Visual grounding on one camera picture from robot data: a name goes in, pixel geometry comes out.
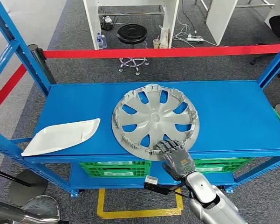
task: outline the yellow floor marking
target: yellow floor marking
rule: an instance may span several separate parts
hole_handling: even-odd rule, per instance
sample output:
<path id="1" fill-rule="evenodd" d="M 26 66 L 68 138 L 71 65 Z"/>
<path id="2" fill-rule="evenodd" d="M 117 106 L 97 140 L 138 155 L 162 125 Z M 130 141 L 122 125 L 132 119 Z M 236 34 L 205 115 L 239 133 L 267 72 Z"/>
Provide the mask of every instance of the yellow floor marking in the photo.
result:
<path id="1" fill-rule="evenodd" d="M 99 189 L 99 201 L 97 203 L 97 215 L 102 219 L 116 218 L 138 218 L 138 217 L 156 217 L 156 216 L 177 216 L 181 215 L 184 209 L 182 197 L 175 195 L 177 208 L 172 209 L 153 209 L 153 210 L 138 210 L 138 211 L 108 211 L 104 212 L 105 189 Z"/>

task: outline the red rope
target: red rope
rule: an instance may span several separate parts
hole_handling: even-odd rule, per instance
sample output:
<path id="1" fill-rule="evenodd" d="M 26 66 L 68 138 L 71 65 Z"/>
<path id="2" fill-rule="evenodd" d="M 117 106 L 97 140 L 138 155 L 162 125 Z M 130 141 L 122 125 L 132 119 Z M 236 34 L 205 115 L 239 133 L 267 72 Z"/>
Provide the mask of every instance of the red rope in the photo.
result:
<path id="1" fill-rule="evenodd" d="M 0 90 L 0 105 L 1 105 L 25 72 L 26 69 L 22 64 L 5 83 L 5 85 Z"/>
<path id="2" fill-rule="evenodd" d="M 47 58 L 205 57 L 278 53 L 280 44 L 175 49 L 47 50 Z"/>

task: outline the white tray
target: white tray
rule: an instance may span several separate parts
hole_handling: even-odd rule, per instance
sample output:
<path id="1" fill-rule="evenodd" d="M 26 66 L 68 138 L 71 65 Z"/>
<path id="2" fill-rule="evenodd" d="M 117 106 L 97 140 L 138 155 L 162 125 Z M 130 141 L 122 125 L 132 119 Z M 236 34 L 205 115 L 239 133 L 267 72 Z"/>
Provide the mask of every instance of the white tray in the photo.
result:
<path id="1" fill-rule="evenodd" d="M 75 146 L 91 138 L 100 118 L 45 127 L 37 132 L 22 156 L 52 153 Z"/>

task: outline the green crate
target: green crate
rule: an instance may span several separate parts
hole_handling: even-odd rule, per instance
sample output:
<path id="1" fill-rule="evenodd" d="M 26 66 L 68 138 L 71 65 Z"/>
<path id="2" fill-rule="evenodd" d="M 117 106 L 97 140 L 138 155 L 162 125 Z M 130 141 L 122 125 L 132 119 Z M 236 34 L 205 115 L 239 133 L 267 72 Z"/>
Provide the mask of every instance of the green crate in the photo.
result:
<path id="1" fill-rule="evenodd" d="M 150 161 L 83 162 L 90 177 L 144 178 L 149 175 Z"/>
<path id="2" fill-rule="evenodd" d="M 234 172 L 253 158 L 219 158 L 194 160 L 196 171 L 202 173 Z"/>

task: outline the blue metal shelf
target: blue metal shelf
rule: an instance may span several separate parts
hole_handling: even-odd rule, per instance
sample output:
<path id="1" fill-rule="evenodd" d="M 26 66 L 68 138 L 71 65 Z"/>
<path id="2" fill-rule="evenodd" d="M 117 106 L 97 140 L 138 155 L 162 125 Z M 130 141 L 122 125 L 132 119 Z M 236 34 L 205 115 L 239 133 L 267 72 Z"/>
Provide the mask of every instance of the blue metal shelf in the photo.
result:
<path id="1" fill-rule="evenodd" d="M 0 134 L 0 152 L 38 175 L 46 178 L 71 196 L 79 189 L 141 188 L 143 179 L 90 178 L 79 162 L 137 161 L 120 146 L 111 128 L 115 105 L 123 94 L 149 83 L 51 84 L 26 46 L 19 31 L 0 2 L 0 31 L 8 42 L 0 56 L 0 73 L 13 53 L 16 53 L 36 84 L 48 96 L 34 131 L 56 124 L 101 118 L 97 132 L 86 142 L 55 153 L 23 158 L 16 143 L 30 138 L 8 140 Z M 280 51 L 257 80 L 203 81 L 158 83 L 184 92 L 196 108 L 200 132 L 190 149 L 194 159 L 221 157 L 274 156 L 234 180 L 232 173 L 206 174 L 215 185 L 224 185 L 227 192 L 265 172 L 280 166 L 280 122 L 262 90 L 280 71 Z M 66 182 L 41 163 L 71 163 Z M 160 184 L 175 184 L 154 162 L 150 175 Z"/>
<path id="2" fill-rule="evenodd" d="M 172 179 L 166 173 L 161 162 L 153 162 L 150 175 L 157 177 L 159 184 L 175 185 L 179 182 Z M 212 184 L 217 186 L 236 184 L 233 173 L 205 174 Z M 83 171 L 78 163 L 73 163 L 69 178 L 69 185 L 72 189 L 117 189 L 117 188 L 143 188 L 144 178 L 92 178 Z"/>
<path id="3" fill-rule="evenodd" d="M 36 133 L 50 125 L 95 118 L 101 118 L 100 125 L 95 135 L 86 142 L 25 160 L 73 162 L 74 158 L 75 162 L 80 162 L 85 161 L 85 156 L 89 156 L 88 161 L 138 160 L 122 148 L 114 137 L 111 118 L 116 104 L 125 93 L 147 84 L 149 83 L 52 85 Z M 280 122 L 255 81 L 158 84 L 184 92 L 198 111 L 200 131 L 190 149 L 195 159 L 280 153 Z"/>

